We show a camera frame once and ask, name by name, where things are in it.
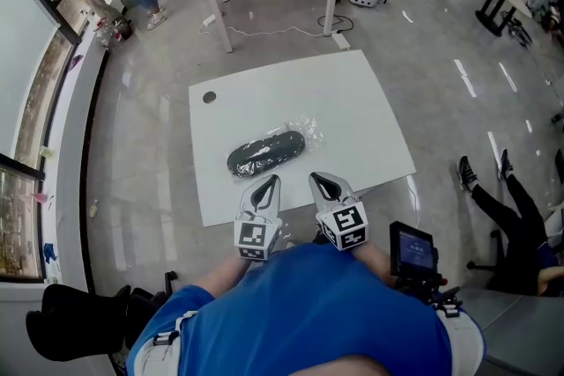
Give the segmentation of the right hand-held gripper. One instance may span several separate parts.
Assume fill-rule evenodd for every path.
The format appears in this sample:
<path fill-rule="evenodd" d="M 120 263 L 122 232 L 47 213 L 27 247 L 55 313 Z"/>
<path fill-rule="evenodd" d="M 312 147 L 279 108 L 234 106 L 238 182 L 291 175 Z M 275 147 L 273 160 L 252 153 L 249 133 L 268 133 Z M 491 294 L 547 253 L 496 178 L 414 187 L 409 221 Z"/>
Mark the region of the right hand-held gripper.
<path fill-rule="evenodd" d="M 318 172 L 309 175 L 308 183 L 318 212 L 316 221 L 330 243 L 345 251 L 366 242 L 368 221 L 363 202 L 334 207 L 348 197 L 355 197 L 349 183 L 334 174 Z"/>

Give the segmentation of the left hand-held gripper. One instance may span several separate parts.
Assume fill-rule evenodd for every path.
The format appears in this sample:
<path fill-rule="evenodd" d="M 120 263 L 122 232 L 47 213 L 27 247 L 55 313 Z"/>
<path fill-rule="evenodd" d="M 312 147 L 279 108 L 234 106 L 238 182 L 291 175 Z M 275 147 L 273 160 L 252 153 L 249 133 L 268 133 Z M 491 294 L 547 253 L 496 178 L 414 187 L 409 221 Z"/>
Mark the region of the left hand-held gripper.
<path fill-rule="evenodd" d="M 276 174 L 253 182 L 242 193 L 239 210 L 243 212 L 234 220 L 234 245 L 242 259 L 265 262 L 271 257 L 282 226 L 280 194 Z"/>

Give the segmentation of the clear plastic bag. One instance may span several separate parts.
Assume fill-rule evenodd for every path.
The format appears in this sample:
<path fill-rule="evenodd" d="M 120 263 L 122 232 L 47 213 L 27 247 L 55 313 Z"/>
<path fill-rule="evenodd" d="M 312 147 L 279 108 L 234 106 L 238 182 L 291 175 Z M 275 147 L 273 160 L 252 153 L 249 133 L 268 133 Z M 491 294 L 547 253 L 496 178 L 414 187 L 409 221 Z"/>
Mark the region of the clear plastic bag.
<path fill-rule="evenodd" d="M 254 140 L 263 139 L 263 138 L 266 138 L 268 136 L 277 135 L 279 133 L 290 131 L 290 130 L 299 131 L 305 137 L 305 140 L 306 140 L 306 148 L 305 148 L 304 152 L 301 153 L 298 157 L 300 157 L 302 154 L 305 154 L 307 152 L 315 151 L 323 143 L 324 136 L 323 136 L 322 131 L 319 129 L 317 120 L 313 117 L 308 117 L 306 115 L 302 115 L 302 116 L 298 116 L 298 117 L 294 118 L 293 120 L 291 120 L 289 122 L 281 123 L 277 127 L 274 127 L 272 129 L 265 131 L 261 135 L 257 135 L 257 136 L 254 136 L 253 138 L 248 138 L 248 139 L 243 140 L 242 142 L 237 144 L 235 147 L 232 147 L 230 149 L 230 151 L 226 155 L 226 159 L 227 159 L 228 155 L 233 150 L 242 146 L 243 144 L 246 144 L 246 143 L 254 141 Z M 294 159 L 290 159 L 290 160 L 286 161 L 285 163 L 283 163 L 279 166 L 282 166 L 282 165 L 284 165 L 284 164 L 286 164 L 286 163 L 288 163 L 288 162 L 290 162 L 291 160 L 294 160 Z M 242 179 L 242 180 L 250 180 L 250 179 L 254 179 L 254 178 L 258 177 L 259 175 L 252 177 L 252 178 L 239 178 L 239 177 L 236 177 L 234 175 L 232 175 L 232 176 L 234 178 L 238 178 L 238 179 Z"/>

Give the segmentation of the person's left forearm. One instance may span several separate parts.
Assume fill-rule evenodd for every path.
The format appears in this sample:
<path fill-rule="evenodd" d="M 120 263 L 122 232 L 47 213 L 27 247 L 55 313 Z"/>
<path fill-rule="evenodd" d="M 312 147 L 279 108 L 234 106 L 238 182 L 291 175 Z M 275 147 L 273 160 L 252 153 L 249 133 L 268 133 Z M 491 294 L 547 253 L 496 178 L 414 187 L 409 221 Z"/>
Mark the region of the person's left forearm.
<path fill-rule="evenodd" d="M 233 289 L 247 273 L 251 260 L 235 254 L 200 277 L 194 285 L 207 291 L 215 299 Z"/>

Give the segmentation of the person's right forearm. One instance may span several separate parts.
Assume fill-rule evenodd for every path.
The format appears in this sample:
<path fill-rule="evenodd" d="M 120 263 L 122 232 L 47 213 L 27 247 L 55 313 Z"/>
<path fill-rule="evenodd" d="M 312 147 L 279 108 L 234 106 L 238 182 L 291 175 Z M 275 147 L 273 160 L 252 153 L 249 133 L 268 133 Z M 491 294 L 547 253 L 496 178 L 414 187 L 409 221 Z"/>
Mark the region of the person's right forearm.
<path fill-rule="evenodd" d="M 365 242 L 352 250 L 356 260 L 362 262 L 381 282 L 396 287 L 397 278 L 391 274 L 390 257 L 374 243 Z"/>

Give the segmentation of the black monitor screen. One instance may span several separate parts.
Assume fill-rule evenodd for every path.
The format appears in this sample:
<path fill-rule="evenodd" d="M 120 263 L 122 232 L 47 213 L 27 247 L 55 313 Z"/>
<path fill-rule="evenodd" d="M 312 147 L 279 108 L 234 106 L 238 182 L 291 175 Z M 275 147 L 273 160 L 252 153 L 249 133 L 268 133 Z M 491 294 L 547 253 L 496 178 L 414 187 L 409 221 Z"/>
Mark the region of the black monitor screen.
<path fill-rule="evenodd" d="M 395 221 L 390 224 L 390 267 L 393 276 L 424 278 L 438 274 L 433 236 Z"/>

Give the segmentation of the person's blue shirt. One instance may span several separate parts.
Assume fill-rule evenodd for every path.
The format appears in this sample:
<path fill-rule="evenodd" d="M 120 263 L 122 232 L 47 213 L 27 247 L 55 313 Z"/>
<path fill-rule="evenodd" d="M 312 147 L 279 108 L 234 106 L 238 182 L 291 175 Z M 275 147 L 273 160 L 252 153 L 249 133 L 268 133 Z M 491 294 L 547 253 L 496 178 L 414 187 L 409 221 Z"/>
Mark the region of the person's blue shirt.
<path fill-rule="evenodd" d="M 359 356 L 390 376 L 451 376 L 448 334 L 431 306 L 390 288 L 353 254 L 300 244 L 247 270 L 216 294 L 174 293 L 132 346 L 179 331 L 178 376 L 289 376 Z"/>

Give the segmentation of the black swivel chair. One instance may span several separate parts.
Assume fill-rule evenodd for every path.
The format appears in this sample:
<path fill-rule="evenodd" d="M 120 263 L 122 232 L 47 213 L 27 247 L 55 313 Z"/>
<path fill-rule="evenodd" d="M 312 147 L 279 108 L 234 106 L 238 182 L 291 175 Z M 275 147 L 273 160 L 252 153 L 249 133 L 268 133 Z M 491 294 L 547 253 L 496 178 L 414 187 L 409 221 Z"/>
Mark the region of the black swivel chair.
<path fill-rule="evenodd" d="M 482 265 L 482 264 L 477 264 L 474 261 L 468 261 L 466 264 L 466 268 L 468 270 L 483 270 L 483 271 L 496 273 L 502 269 L 506 257 L 505 257 L 501 230 L 492 231 L 490 233 L 490 238 L 494 242 L 495 263 L 493 265 Z"/>

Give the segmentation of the black mesh office chair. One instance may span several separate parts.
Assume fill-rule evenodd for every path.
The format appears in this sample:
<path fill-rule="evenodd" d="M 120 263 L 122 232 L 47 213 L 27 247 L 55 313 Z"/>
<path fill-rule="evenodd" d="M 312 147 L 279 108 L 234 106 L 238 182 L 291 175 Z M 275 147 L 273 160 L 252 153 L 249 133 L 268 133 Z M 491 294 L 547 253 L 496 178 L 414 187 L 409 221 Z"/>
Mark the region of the black mesh office chair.
<path fill-rule="evenodd" d="M 41 309 L 26 314 L 26 332 L 34 349 L 50 361 L 111 355 L 130 349 L 149 320 L 173 294 L 174 271 L 165 274 L 165 290 L 151 294 L 125 285 L 114 296 L 101 296 L 51 284 Z"/>

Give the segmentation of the cluster of plastic bottles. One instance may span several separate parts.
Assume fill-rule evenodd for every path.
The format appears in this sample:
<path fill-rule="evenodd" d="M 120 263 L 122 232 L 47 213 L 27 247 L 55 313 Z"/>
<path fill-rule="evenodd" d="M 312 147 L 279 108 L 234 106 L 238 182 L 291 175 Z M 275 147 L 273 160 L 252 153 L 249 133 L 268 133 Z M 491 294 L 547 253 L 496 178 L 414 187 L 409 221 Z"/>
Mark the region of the cluster of plastic bottles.
<path fill-rule="evenodd" d="M 133 30 L 126 18 L 118 18 L 114 21 L 103 18 L 96 24 L 94 33 L 104 48 L 111 49 L 118 43 L 126 41 L 133 34 Z"/>

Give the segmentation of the grey desk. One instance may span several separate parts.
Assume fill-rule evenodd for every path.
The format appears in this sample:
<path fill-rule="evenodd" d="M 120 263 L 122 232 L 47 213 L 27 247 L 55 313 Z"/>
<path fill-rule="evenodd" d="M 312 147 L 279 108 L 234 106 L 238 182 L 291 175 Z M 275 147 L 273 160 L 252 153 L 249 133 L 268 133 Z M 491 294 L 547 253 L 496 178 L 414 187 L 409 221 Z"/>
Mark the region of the grey desk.
<path fill-rule="evenodd" d="M 458 298 L 486 339 L 477 376 L 564 376 L 564 298 L 477 288 Z"/>

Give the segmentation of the black metal frame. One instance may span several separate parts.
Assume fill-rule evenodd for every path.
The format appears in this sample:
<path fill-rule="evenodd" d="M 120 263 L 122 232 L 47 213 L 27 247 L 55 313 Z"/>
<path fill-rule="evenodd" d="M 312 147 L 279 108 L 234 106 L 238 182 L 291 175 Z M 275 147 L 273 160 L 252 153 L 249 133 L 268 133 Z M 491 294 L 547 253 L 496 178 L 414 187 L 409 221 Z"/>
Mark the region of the black metal frame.
<path fill-rule="evenodd" d="M 509 34 L 523 47 L 528 48 L 532 44 L 532 38 L 524 29 L 523 24 L 517 18 L 508 18 L 508 11 L 502 13 L 503 19 L 507 20 Z"/>

